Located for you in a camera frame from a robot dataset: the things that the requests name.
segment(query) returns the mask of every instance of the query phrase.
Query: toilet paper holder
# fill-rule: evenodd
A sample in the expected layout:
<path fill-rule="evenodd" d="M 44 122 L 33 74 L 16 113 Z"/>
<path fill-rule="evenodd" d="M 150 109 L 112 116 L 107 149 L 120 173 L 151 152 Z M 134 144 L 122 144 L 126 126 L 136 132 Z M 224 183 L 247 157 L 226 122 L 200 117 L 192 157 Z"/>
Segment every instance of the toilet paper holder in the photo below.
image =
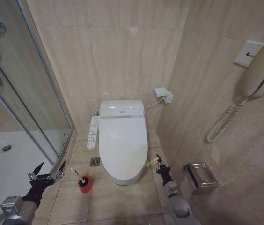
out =
<path fill-rule="evenodd" d="M 207 194 L 220 186 L 206 162 L 188 163 L 184 170 L 193 188 L 193 195 Z"/>

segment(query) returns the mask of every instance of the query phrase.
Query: white toilet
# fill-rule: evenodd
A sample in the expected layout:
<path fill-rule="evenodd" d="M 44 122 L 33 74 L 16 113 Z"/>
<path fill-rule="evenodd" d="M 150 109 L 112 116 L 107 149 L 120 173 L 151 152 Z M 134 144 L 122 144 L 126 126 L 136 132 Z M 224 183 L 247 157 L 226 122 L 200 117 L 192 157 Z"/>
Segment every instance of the white toilet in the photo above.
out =
<path fill-rule="evenodd" d="M 102 101 L 98 129 L 101 162 L 110 178 L 119 185 L 135 183 L 147 160 L 147 129 L 142 101 Z"/>

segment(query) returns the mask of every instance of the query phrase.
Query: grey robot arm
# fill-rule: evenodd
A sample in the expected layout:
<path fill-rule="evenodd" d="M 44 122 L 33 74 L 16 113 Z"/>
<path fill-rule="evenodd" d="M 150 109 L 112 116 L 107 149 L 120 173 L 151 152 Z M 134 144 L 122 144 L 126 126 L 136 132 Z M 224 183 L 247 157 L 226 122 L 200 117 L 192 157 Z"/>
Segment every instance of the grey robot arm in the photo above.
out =
<path fill-rule="evenodd" d="M 201 225 L 194 217 L 188 202 L 178 194 L 177 184 L 172 179 L 170 166 L 159 157 L 156 172 L 162 176 L 163 186 L 169 198 L 169 212 L 176 225 Z"/>
<path fill-rule="evenodd" d="M 53 174 L 38 175 L 44 163 L 28 174 L 31 189 L 24 197 L 10 196 L 2 203 L 1 208 L 6 216 L 3 225 L 30 225 L 35 215 L 36 209 L 40 205 L 40 200 L 44 190 L 60 180 L 64 176 L 66 162 L 63 162 L 59 171 Z"/>

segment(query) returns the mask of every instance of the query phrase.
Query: toilet side control panel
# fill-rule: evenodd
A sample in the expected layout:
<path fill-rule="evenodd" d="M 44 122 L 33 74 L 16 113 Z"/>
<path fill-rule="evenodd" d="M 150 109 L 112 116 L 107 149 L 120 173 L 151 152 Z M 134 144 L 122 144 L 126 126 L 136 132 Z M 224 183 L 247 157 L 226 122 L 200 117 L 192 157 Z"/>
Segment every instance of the toilet side control panel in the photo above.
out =
<path fill-rule="evenodd" d="M 96 135 L 98 133 L 99 122 L 100 122 L 99 116 L 93 116 L 91 118 L 88 140 L 87 140 L 87 147 L 89 149 L 93 149 L 95 147 Z"/>

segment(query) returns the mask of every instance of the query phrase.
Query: telephone handset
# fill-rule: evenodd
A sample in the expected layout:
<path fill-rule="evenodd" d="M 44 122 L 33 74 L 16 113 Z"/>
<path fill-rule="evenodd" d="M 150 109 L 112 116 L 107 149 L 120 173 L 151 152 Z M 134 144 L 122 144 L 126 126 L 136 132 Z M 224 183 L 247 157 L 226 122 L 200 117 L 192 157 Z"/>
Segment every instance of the telephone handset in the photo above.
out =
<path fill-rule="evenodd" d="M 237 105 L 230 105 L 214 123 L 206 136 L 209 143 L 217 141 L 222 136 L 236 114 L 241 110 L 243 104 L 249 98 L 258 98 L 264 95 L 264 46 L 256 54 L 245 71 L 244 76 L 241 87 L 241 96 L 239 97 L 245 97 L 245 100 Z"/>

